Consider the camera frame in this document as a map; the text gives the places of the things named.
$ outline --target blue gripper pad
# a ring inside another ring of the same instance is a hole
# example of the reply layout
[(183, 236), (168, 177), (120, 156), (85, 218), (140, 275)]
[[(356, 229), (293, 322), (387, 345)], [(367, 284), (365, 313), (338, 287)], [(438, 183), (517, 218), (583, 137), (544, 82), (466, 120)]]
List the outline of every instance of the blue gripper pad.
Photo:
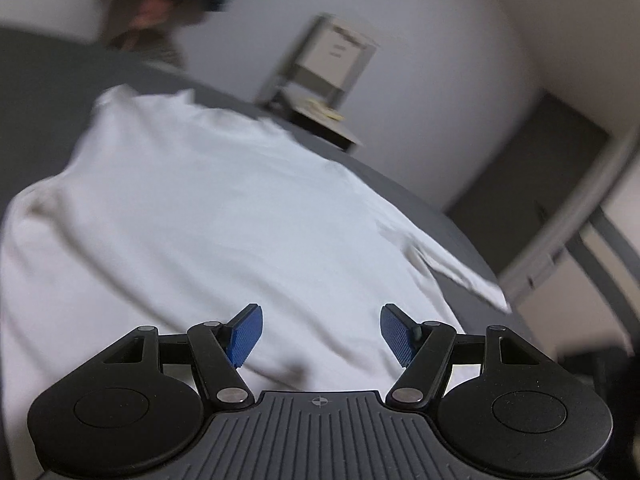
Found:
[(414, 334), (418, 327), (413, 319), (392, 303), (386, 304), (380, 311), (382, 337), (403, 368), (408, 367), (418, 352), (414, 346)]
[[(265, 392), (247, 410), (215, 415), (197, 443), (135, 479), (500, 478), (483, 470), (450, 452), (425, 417), (393, 412), (377, 392)], [(588, 471), (571, 478), (598, 480)], [(39, 480), (68, 479), (47, 471)]]
[(248, 305), (226, 326), (232, 329), (226, 356), (233, 366), (239, 368), (262, 335), (261, 307), (255, 303)]

